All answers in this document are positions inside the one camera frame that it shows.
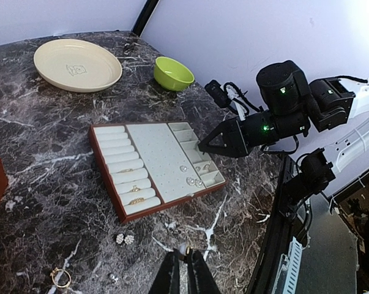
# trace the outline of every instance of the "marble table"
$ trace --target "marble table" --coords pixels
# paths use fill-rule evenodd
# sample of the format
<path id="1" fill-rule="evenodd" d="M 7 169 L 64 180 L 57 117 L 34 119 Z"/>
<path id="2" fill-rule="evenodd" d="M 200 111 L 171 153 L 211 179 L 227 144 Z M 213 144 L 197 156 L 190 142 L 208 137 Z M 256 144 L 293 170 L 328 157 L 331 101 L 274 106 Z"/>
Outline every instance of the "marble table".
<path id="1" fill-rule="evenodd" d="M 67 293 L 147 293 L 166 250 L 188 242 L 223 293 L 242 293 L 266 229 L 280 161 L 254 150 L 214 156 L 228 185 L 218 192 L 121 225 L 87 138 L 91 124 L 187 120 L 204 137 L 226 111 L 197 83 L 183 92 L 153 79 L 160 53 L 130 32 L 73 34 L 123 65 L 111 88 L 76 94 L 48 84 L 33 54 L 54 37 L 0 46 L 0 157 L 9 188 L 0 204 L 0 294 L 58 293 L 50 273 L 64 268 Z M 130 246 L 115 243 L 133 235 Z M 109 275 L 118 277 L 115 283 Z M 186 272 L 181 268 L 182 291 Z"/>

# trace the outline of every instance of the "ring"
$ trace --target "ring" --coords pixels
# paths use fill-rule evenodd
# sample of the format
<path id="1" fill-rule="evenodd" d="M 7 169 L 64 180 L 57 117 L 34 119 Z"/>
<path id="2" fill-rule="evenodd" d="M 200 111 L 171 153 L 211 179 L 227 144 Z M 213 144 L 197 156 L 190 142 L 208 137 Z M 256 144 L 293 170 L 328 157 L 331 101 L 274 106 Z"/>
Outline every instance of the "ring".
<path id="1" fill-rule="evenodd" d="M 136 198 L 134 200 L 131 200 L 129 205 L 134 205 L 134 204 L 141 203 L 141 202 L 144 202 L 144 201 L 145 201 L 145 198 Z"/>
<path id="2" fill-rule="evenodd" d="M 128 173 L 128 172 L 132 172 L 133 169 L 132 168 L 128 168 L 126 170 L 121 170 L 119 173 Z"/>
<path id="3" fill-rule="evenodd" d="M 139 190 L 141 190 L 141 188 L 134 186 L 133 189 L 130 190 L 130 192 L 138 192 Z"/>
<path id="4" fill-rule="evenodd" d="M 55 282 L 55 276 L 60 271 L 62 271 L 63 273 L 65 273 L 69 277 L 69 281 L 65 285 L 59 285 L 57 282 Z M 57 286 L 57 288 L 67 288 L 68 286 L 70 286 L 70 284 L 72 282 L 72 277 L 70 276 L 69 272 L 64 270 L 64 269 L 61 269 L 61 268 L 55 268 L 51 272 L 50 276 L 51 276 L 52 282 L 54 283 L 55 286 Z"/>

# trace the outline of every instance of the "diamond earring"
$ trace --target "diamond earring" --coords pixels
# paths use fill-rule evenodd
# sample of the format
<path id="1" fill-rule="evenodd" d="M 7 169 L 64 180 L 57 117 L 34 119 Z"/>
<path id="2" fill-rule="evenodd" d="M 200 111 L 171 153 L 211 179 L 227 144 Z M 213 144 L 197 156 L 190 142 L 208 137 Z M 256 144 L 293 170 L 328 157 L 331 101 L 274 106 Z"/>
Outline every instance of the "diamond earring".
<path id="1" fill-rule="evenodd" d="M 128 235 L 124 238 L 124 243 L 126 245 L 131 245 L 134 242 L 134 236 Z"/>
<path id="2" fill-rule="evenodd" d="M 188 184 L 188 185 L 190 185 L 190 186 L 194 186 L 194 185 L 195 185 L 195 180 L 194 180 L 193 178 L 188 177 L 188 178 L 186 179 L 186 182 L 187 182 L 187 184 Z"/>
<path id="3" fill-rule="evenodd" d="M 124 235 L 123 234 L 118 234 L 118 236 L 116 236 L 116 242 L 118 244 L 122 244 L 124 240 Z"/>

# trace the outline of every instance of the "plate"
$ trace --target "plate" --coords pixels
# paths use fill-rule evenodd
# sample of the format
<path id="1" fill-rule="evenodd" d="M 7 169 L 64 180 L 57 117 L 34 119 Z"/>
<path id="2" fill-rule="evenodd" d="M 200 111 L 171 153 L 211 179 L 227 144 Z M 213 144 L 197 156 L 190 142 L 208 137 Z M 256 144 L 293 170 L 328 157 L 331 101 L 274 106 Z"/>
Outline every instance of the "plate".
<path id="1" fill-rule="evenodd" d="M 34 54 L 39 74 L 50 84 L 72 92 L 97 92 L 122 76 L 122 65 L 108 50 L 82 40 L 59 39 Z"/>

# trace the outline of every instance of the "bowl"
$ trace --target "bowl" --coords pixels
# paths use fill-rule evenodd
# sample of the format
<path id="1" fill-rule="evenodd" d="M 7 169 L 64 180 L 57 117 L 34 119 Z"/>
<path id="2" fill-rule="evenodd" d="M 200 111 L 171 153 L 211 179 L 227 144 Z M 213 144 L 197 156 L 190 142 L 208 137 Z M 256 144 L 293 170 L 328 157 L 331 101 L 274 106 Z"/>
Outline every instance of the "bowl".
<path id="1" fill-rule="evenodd" d="M 164 56 L 155 60 L 154 78 L 161 87 L 171 91 L 182 91 L 195 80 L 191 70 L 179 61 Z"/>

